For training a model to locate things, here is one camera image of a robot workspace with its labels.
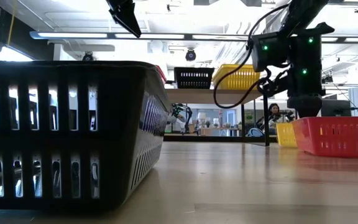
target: ceiling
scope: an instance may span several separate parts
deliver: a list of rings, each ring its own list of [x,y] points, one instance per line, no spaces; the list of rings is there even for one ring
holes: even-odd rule
[[[208,6],[195,6],[197,0],[144,0],[136,3],[135,14],[142,32],[196,33],[196,34],[246,34],[249,27],[260,16],[273,8],[274,4],[262,7],[247,7],[241,0],[220,0]],[[0,6],[12,12],[14,1],[0,0]],[[16,17],[37,31],[55,32],[125,32],[115,24],[108,13],[105,0],[18,0]],[[335,28],[335,35],[358,35],[357,6],[326,6],[312,22],[314,27],[326,22]],[[78,49],[85,45],[115,46],[115,50],[95,52],[99,60],[145,60],[153,61],[167,69],[177,66],[213,66],[233,63],[244,51],[245,43],[205,41],[164,41],[166,51],[150,51],[146,40],[70,40],[65,50],[81,57]],[[195,62],[186,62],[185,52],[195,49]],[[323,69],[338,74],[358,61],[358,45],[323,44]]]

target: black cable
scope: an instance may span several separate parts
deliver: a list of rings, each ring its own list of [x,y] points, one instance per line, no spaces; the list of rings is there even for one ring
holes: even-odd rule
[[[232,75],[233,73],[236,73],[238,70],[241,69],[242,66],[244,66],[246,64],[246,62],[248,61],[249,57],[251,56],[251,52],[252,52],[252,49],[254,48],[254,43],[251,39],[252,37],[252,34],[254,33],[255,29],[257,28],[257,26],[266,18],[268,17],[269,15],[273,14],[274,12],[277,12],[281,9],[284,9],[286,7],[288,7],[289,4],[285,4],[283,6],[280,6],[280,7],[277,7],[273,10],[271,10],[270,12],[266,13],[264,16],[262,16],[255,24],[254,26],[251,28],[251,30],[249,31],[248,33],[248,51],[247,51],[247,54],[246,54],[246,57],[244,59],[244,61],[237,67],[235,68],[233,71],[223,75],[223,77],[221,79],[219,79],[219,81],[217,82],[216,86],[214,86],[214,93],[213,93],[213,96],[214,96],[214,102],[215,102],[215,105],[218,106],[219,108],[222,108],[222,109],[231,109],[231,108],[235,108],[236,106],[240,105],[246,98],[247,96],[249,95],[249,93],[252,91],[252,89],[258,85],[258,83],[260,83],[261,80],[258,80],[256,81],[254,84],[251,85],[251,87],[247,90],[247,92],[245,93],[245,95],[235,104],[231,105],[231,106],[222,106],[218,103],[218,101],[216,100],[216,90],[218,89],[218,86],[219,84],[228,76]]]
[[[341,94],[342,94],[343,96],[346,97],[347,100],[349,100],[349,102],[351,102],[351,104],[354,106],[354,108],[357,108],[357,107],[355,106],[355,104],[351,101],[351,99],[349,99],[349,97],[347,97],[347,96],[342,92],[342,90],[341,90],[335,83],[333,83],[333,85],[341,92]]]
[[[343,96],[346,97],[347,100],[349,100],[349,102],[351,102],[351,104],[354,106],[354,108],[357,108],[357,107],[355,106],[355,104],[351,101],[351,99],[349,99],[349,97],[347,97],[347,96],[342,92],[342,90],[338,88],[337,85],[334,84],[334,86],[341,92],[341,94],[342,94]]]

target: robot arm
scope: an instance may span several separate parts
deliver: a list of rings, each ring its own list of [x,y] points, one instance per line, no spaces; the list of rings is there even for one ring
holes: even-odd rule
[[[181,103],[175,103],[172,104],[173,107],[173,113],[172,116],[178,118],[179,116],[179,112],[184,111],[187,113],[187,120],[185,122],[185,131],[188,133],[189,132],[189,122],[191,119],[191,115],[193,115],[193,112],[191,111],[190,107],[183,105]]]
[[[261,90],[272,96],[288,90],[288,107],[300,117],[316,116],[321,109],[321,35],[334,32],[325,23],[314,29],[305,29],[327,5],[329,0],[292,0],[288,13],[278,32],[253,35],[252,61],[254,70],[261,72],[268,66],[290,68],[287,76],[279,75],[274,82],[266,80]]]
[[[139,38],[142,32],[134,14],[135,3],[132,0],[107,0],[107,3],[114,21]]]

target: desk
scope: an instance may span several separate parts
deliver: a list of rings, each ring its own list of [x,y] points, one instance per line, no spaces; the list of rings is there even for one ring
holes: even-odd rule
[[[171,103],[208,103],[213,104],[214,90],[202,89],[166,89],[168,99]],[[216,98],[220,104],[237,103],[246,93],[246,90],[217,90]],[[252,90],[248,97],[242,102],[248,103],[262,96],[256,89]]]
[[[168,99],[171,103],[206,103],[213,104],[213,91],[214,90],[202,90],[202,89],[166,89]],[[246,93],[245,90],[217,90],[217,101],[220,104],[232,105],[237,103]],[[244,104],[250,101],[255,100],[256,98],[262,96],[256,89],[252,90],[248,97],[241,103],[241,120],[245,121],[244,117]],[[264,117],[265,123],[268,123],[269,112],[267,104],[267,95],[264,97]],[[265,146],[270,144],[270,133],[269,130],[265,133]],[[245,131],[242,132],[242,142],[246,142]]]

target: red plastic basket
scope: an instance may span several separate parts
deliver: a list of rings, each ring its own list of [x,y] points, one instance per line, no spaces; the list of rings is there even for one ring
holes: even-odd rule
[[[162,72],[162,69],[158,65],[156,65],[156,67],[157,67],[158,73],[161,76],[162,83],[165,84],[167,82],[167,78],[165,78],[165,75]]]
[[[302,118],[292,122],[298,148],[317,156],[358,157],[358,117]]]

